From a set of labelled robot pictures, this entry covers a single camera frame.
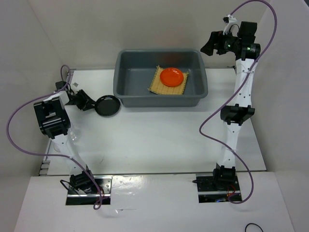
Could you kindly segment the black plate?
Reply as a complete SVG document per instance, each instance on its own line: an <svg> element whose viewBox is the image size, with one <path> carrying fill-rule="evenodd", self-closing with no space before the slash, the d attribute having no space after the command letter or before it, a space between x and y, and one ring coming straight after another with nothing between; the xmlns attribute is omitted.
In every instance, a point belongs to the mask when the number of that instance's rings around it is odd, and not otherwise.
<svg viewBox="0 0 309 232"><path fill-rule="evenodd" d="M120 109L120 101L113 95L104 95L97 99L95 103L95 111L103 117L111 117L118 113Z"/></svg>

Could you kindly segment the clear plastic cup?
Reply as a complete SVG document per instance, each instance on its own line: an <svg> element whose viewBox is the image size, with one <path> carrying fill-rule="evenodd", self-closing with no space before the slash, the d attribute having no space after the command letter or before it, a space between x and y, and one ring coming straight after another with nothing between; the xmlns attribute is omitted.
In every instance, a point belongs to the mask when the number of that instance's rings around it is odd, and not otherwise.
<svg viewBox="0 0 309 232"><path fill-rule="evenodd" d="M75 128L70 128L69 130L70 132L70 137L73 141L77 141L78 140L78 133L77 130Z"/></svg>

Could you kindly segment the orange plastic plate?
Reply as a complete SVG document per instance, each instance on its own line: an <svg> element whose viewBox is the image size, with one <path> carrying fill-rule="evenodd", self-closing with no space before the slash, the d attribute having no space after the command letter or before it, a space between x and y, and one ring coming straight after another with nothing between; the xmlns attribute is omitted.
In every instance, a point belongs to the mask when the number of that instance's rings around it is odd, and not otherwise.
<svg viewBox="0 0 309 232"><path fill-rule="evenodd" d="M184 81L184 74L176 68L166 68L160 75L162 84L168 87L177 87Z"/></svg>

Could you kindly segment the bamboo mat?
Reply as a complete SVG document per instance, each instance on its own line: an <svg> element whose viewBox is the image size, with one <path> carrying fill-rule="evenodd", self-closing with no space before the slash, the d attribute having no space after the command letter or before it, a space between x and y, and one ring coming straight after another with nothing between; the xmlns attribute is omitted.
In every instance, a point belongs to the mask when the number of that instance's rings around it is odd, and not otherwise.
<svg viewBox="0 0 309 232"><path fill-rule="evenodd" d="M154 77L152 79L152 82L150 84L150 87L148 90L154 94L158 95L182 95L184 93L187 79L189 76L188 72L182 72L184 74L184 81L177 87L168 87L162 84L160 81L160 73L164 70L164 68L161 68L160 66L157 66L157 69L155 71Z"/></svg>

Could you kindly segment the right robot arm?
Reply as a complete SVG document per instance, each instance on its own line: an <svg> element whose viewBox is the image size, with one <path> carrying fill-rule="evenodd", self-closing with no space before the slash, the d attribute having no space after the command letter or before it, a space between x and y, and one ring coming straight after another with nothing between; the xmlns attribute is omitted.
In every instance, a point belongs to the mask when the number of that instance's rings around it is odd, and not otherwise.
<svg viewBox="0 0 309 232"><path fill-rule="evenodd" d="M232 52L236 57L234 94L220 110L226 136L211 179L212 186L217 190L222 190L236 181L234 152L237 149L242 124L255 113L251 93L256 59L261 52L260 44L254 42L257 23L241 22L236 36L231 32L232 26L233 23L228 23L223 31L213 31L208 42L200 50L208 56L213 53L223 55Z"/></svg>

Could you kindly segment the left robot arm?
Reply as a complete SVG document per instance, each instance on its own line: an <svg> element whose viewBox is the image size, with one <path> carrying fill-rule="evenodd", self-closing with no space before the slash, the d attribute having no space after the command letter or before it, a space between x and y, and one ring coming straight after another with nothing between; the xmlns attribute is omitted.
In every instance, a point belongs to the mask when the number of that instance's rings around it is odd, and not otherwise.
<svg viewBox="0 0 309 232"><path fill-rule="evenodd" d="M53 141L64 157L70 174L71 189L86 194L97 193L96 181L70 135L71 122L65 110L69 101L67 83L57 82L55 93L33 105L38 125L42 134Z"/></svg>

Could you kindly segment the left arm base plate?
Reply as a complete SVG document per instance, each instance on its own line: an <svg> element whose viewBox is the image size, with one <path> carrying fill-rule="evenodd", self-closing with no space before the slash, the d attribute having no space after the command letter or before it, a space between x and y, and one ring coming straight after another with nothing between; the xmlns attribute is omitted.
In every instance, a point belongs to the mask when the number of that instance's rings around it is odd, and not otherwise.
<svg viewBox="0 0 309 232"><path fill-rule="evenodd" d="M94 205L98 204L100 194L103 197L102 205L109 205L111 203L112 191L112 176L95 176L95 181L98 184L100 191L94 187L94 190L86 190L73 188L68 181L60 180L61 184L67 190L66 205Z"/></svg>

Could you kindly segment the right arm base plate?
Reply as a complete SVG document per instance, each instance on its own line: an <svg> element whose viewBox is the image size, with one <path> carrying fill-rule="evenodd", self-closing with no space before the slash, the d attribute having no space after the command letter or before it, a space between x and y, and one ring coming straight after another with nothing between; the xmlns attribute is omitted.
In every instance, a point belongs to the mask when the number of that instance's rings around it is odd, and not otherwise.
<svg viewBox="0 0 309 232"><path fill-rule="evenodd" d="M234 202L242 201L237 177L232 182L215 182L211 174L196 174L192 182L197 185L199 203L224 203L229 197Z"/></svg>

